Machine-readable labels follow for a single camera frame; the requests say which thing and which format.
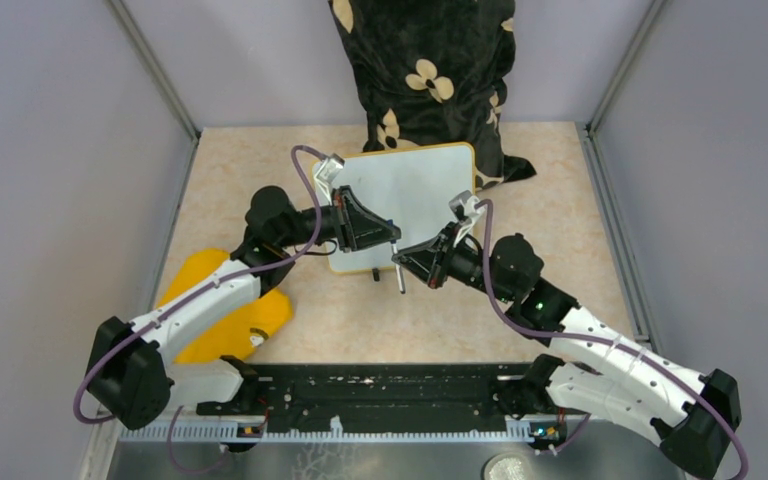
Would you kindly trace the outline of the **yellow-framed whiteboard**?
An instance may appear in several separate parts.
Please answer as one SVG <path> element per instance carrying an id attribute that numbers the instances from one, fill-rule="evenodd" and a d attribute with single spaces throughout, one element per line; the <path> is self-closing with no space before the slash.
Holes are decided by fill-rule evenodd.
<path id="1" fill-rule="evenodd" d="M 345 158 L 334 187 L 401 229 L 403 249 L 434 237 L 455 219 L 449 202 L 475 191 L 475 152 L 466 142 L 366 152 Z"/>

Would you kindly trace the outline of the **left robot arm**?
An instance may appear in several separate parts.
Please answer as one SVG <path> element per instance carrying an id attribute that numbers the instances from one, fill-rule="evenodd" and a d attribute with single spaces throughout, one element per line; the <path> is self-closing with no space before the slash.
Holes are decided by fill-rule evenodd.
<path id="1" fill-rule="evenodd" d="M 226 355 L 207 363 L 179 364 L 178 355 L 231 313 L 275 289 L 311 247 L 336 242 L 344 252 L 390 244 L 400 228 L 367 209 L 348 186 L 332 191 L 329 204 L 298 210 L 287 193 L 270 185 L 252 197 L 242 243 L 216 270 L 170 302 L 123 321 L 113 316 L 97 329 L 85 377 L 73 400 L 81 412 L 92 395 L 110 419 L 141 429 L 170 409 L 224 404 L 237 414 L 252 411 L 260 388 L 242 362 Z"/>

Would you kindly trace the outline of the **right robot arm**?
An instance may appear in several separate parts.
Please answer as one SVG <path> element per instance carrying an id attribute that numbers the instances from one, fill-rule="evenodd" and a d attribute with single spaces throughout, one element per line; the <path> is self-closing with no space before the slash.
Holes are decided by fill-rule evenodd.
<path id="1" fill-rule="evenodd" d="M 609 420 L 700 479 L 713 478 L 733 449 L 740 461 L 736 476 L 746 478 L 735 378 L 720 369 L 703 374 L 681 366 L 597 319 L 542 278 L 544 263 L 522 235 L 505 236 L 485 250 L 452 222 L 392 260 L 431 289 L 453 279 L 485 293 L 505 324 L 549 349 L 523 385 L 532 410 L 572 409 Z"/>

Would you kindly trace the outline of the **whiteboard marker pen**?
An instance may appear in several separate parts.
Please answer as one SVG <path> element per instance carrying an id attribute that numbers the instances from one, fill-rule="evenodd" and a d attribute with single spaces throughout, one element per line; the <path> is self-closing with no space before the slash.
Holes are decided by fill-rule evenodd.
<path id="1" fill-rule="evenodd" d="M 405 283 L 405 277 L 404 277 L 404 271 L 402 266 L 395 260 L 395 257 L 398 254 L 398 246 L 397 242 L 395 240 L 392 240 L 390 242 L 391 247 L 391 260 L 395 266 L 395 273 L 396 273 L 396 279 L 397 279 L 397 285 L 399 292 L 404 295 L 406 293 L 406 283 Z"/>

